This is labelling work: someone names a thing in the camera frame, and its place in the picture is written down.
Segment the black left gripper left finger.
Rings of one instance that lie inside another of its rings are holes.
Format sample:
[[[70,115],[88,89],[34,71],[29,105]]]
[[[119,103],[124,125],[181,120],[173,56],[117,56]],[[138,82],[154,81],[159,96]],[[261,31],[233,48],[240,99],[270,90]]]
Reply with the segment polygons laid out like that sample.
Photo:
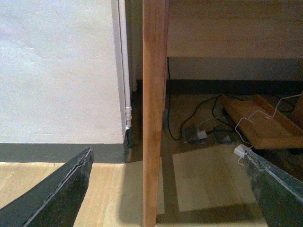
[[[85,148],[0,210],[2,227],[72,227],[84,200],[94,161]]]

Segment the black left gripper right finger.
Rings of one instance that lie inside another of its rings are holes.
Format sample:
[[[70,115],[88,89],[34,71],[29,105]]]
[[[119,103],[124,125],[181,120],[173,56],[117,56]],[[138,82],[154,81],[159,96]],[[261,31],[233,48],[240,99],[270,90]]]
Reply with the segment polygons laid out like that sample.
[[[253,151],[243,158],[251,189],[269,227],[303,225],[303,183]]]

